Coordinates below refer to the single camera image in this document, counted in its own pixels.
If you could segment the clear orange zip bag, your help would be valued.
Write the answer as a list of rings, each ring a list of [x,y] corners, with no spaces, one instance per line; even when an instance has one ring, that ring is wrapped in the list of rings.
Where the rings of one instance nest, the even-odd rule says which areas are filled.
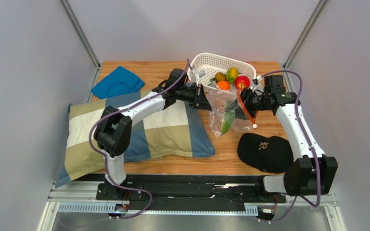
[[[241,91],[212,90],[207,95],[211,104],[208,125],[215,137],[235,132],[254,131],[255,119],[248,113],[241,99]]]

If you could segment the fake watermelon slice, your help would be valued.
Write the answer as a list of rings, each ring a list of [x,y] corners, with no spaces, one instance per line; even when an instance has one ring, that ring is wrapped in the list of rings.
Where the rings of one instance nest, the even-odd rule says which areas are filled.
[[[222,117],[222,124],[221,124],[220,133],[221,134],[227,133],[231,129],[234,120],[235,120],[235,116],[232,115],[231,113],[227,113],[226,112],[226,107],[225,107],[223,117]]]

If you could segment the fake brown potato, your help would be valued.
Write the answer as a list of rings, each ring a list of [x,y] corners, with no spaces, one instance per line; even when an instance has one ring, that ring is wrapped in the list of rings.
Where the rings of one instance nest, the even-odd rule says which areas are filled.
[[[224,73],[219,72],[215,75],[214,79],[215,79],[215,82],[226,81],[226,75]]]

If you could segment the fake yellow green fruit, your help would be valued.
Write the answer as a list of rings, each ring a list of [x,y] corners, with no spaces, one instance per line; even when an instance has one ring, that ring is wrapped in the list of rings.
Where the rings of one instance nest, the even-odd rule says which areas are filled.
[[[225,78],[228,83],[234,83],[238,77],[238,70],[236,67],[231,67],[227,70]]]

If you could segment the fake orange fruit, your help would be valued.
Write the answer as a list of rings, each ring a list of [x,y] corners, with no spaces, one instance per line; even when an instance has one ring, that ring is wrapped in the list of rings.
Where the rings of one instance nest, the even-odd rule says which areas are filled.
[[[230,84],[223,80],[216,83],[221,90],[230,90]]]

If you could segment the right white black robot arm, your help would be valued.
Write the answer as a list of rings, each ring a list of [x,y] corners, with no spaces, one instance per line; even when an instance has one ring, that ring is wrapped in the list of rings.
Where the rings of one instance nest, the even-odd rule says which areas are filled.
[[[305,197],[328,194],[338,163],[314,139],[302,113],[300,93],[288,92],[280,71],[265,74],[262,90],[249,87],[236,93],[240,113],[253,121],[259,111],[272,111],[287,135],[294,162],[278,175],[259,176],[261,193]]]

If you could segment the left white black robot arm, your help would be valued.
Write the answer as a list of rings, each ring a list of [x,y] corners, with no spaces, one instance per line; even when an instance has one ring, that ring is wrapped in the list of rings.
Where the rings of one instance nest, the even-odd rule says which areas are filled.
[[[177,101],[188,102],[190,108],[210,111],[204,86],[186,86],[186,70],[175,68],[167,80],[143,98],[123,107],[108,106],[91,128],[88,138],[91,148],[101,154],[105,163],[106,181],[118,188],[126,180],[124,153],[128,149],[134,125],[148,116],[163,111]]]

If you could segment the fake red apple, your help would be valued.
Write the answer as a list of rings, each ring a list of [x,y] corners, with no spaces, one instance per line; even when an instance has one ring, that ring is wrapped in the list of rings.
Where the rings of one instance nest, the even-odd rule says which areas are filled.
[[[238,76],[234,84],[236,89],[243,90],[244,88],[250,87],[251,81],[247,76]]]

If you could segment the checked blue beige pillow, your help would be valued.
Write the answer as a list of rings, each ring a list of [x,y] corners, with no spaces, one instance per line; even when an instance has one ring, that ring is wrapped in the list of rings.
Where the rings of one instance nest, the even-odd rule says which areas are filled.
[[[104,168],[103,156],[91,148],[91,144],[96,145],[97,142],[89,142],[88,139],[104,109],[107,106],[126,106],[148,93],[150,90],[143,90],[70,107],[69,136],[64,164],[55,182],[57,188]],[[137,123],[132,128],[124,161],[141,162],[170,154],[192,158],[215,155],[198,111],[190,108],[188,102],[177,101]]]

